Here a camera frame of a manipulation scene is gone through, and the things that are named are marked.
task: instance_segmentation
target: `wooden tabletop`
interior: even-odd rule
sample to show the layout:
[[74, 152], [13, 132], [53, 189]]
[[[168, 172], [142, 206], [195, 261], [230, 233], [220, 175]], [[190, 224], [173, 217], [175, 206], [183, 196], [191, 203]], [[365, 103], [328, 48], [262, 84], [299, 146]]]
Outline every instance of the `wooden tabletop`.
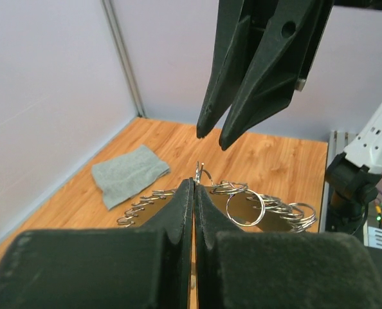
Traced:
[[[278, 196], [286, 203], [297, 201], [314, 205], [319, 214], [327, 143], [245, 133], [223, 152], [218, 146], [219, 134], [220, 130], [214, 129], [206, 138], [198, 140], [195, 126], [135, 119], [2, 242], [0, 259], [13, 238], [27, 229], [117, 227], [116, 219], [139, 197], [108, 211], [102, 203], [101, 190], [91, 176], [91, 167], [133, 151], [142, 144], [166, 161], [171, 173], [139, 195], [176, 188], [182, 179], [195, 176], [196, 162], [200, 161], [205, 163], [216, 182], [247, 182], [250, 189]], [[317, 230], [315, 223], [311, 231]], [[195, 307], [194, 303], [195, 299], [192, 299], [191, 308]]]

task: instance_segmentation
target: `black cable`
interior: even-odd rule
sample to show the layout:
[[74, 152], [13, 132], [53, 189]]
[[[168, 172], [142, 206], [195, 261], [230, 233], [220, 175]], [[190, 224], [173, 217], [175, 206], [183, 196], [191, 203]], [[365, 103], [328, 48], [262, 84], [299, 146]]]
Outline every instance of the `black cable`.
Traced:
[[362, 221], [359, 223], [358, 227], [354, 230], [354, 232], [351, 235], [354, 235], [357, 232], [357, 230], [359, 230], [362, 226], [364, 226], [365, 222], [367, 221], [367, 218], [368, 218], [368, 205], [365, 206], [364, 217]]

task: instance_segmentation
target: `white wall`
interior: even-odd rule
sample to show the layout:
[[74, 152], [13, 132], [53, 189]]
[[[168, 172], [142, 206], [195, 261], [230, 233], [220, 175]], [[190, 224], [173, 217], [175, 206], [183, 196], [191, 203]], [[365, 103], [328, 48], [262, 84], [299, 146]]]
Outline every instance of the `white wall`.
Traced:
[[0, 239], [135, 115], [98, 0], [0, 0]]
[[[217, 0], [114, 0], [149, 117], [196, 123], [210, 76]], [[288, 109], [253, 131], [327, 140], [358, 132], [382, 101], [382, 12], [334, 7]]]

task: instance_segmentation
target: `cloth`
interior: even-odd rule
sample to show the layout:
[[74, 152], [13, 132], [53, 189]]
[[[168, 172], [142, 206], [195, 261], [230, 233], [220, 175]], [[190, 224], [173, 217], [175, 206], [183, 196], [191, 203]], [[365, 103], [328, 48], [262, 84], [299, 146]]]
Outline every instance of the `cloth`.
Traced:
[[131, 153], [95, 164], [91, 170], [96, 185], [103, 192], [102, 198], [108, 210], [169, 172], [168, 164], [144, 145]]

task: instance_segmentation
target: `white panel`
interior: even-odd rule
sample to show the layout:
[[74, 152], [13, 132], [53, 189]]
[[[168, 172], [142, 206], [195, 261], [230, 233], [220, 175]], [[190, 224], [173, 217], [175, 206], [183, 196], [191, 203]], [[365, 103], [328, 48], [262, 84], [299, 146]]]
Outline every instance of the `white panel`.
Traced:
[[100, 1], [0, 0], [0, 240], [134, 116]]
[[[148, 116], [196, 123], [217, 0], [114, 0]], [[358, 132], [382, 101], [382, 12], [334, 7], [303, 92], [254, 131], [327, 140]]]

